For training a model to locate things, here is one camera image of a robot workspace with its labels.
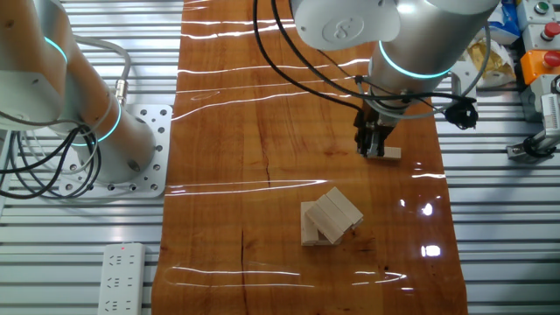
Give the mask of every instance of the white power strip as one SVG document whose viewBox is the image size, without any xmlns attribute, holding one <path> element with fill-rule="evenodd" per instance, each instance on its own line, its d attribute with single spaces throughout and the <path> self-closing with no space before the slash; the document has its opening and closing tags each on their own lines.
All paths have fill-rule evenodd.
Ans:
<svg viewBox="0 0 560 315">
<path fill-rule="evenodd" d="M 103 255 L 98 315 L 140 315 L 145 247 L 140 243 L 108 245 Z"/>
</svg>

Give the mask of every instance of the cable connector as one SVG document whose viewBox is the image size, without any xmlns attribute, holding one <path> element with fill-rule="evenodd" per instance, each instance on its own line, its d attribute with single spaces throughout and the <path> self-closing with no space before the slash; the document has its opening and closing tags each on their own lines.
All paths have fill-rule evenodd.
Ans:
<svg viewBox="0 0 560 315">
<path fill-rule="evenodd" d="M 129 94 L 129 83 L 126 80 L 120 79 L 115 85 L 115 96 L 122 107 L 126 106 L 126 97 Z"/>
<path fill-rule="evenodd" d="M 461 130 L 476 128 L 476 122 L 479 120 L 479 113 L 476 111 L 472 101 L 460 101 L 448 108 L 444 115 L 445 120 L 456 125 Z"/>
</svg>

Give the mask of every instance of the metal mounting plate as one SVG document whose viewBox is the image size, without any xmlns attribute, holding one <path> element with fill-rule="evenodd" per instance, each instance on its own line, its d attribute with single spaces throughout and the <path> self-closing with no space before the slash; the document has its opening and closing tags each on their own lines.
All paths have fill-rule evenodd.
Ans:
<svg viewBox="0 0 560 315">
<path fill-rule="evenodd" d="M 168 105 L 135 105 L 131 106 L 130 113 L 142 118 L 154 132 L 156 153 L 150 165 L 128 182 L 110 185 L 97 182 L 94 184 L 94 189 L 86 192 L 80 199 L 155 198 L 164 192 L 170 149 L 172 107 Z M 72 154 L 66 159 L 64 169 L 69 170 L 71 165 L 80 165 L 76 154 Z M 86 176 L 85 171 L 75 175 L 61 176 L 59 192 L 63 195 L 69 194 L 83 183 Z"/>
</svg>

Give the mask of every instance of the stacked wooden blocks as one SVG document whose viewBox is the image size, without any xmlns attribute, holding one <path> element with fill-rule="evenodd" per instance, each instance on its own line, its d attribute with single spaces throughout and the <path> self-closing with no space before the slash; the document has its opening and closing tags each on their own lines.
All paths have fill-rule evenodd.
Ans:
<svg viewBox="0 0 560 315">
<path fill-rule="evenodd" d="M 334 187 L 316 202 L 301 203 L 301 244 L 338 245 L 345 232 L 362 222 L 360 210 Z"/>
</svg>

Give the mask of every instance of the wood grain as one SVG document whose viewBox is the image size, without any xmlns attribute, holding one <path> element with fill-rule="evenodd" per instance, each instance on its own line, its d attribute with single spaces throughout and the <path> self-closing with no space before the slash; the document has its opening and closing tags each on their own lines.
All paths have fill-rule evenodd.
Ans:
<svg viewBox="0 0 560 315">
<path fill-rule="evenodd" d="M 388 146 L 402 148 L 401 161 L 360 157 L 355 111 L 298 90 L 266 66 L 251 5 L 185 3 L 153 313 L 466 314 L 434 120 L 397 127 Z M 289 19 L 287 2 L 279 5 Z M 260 6 L 274 61 L 339 95 L 302 68 L 270 4 Z M 355 88 L 286 24 L 314 65 Z M 364 74 L 372 49 L 330 55 Z M 302 247 L 300 203 L 334 186 L 364 213 L 363 224 L 339 246 Z"/>
</svg>

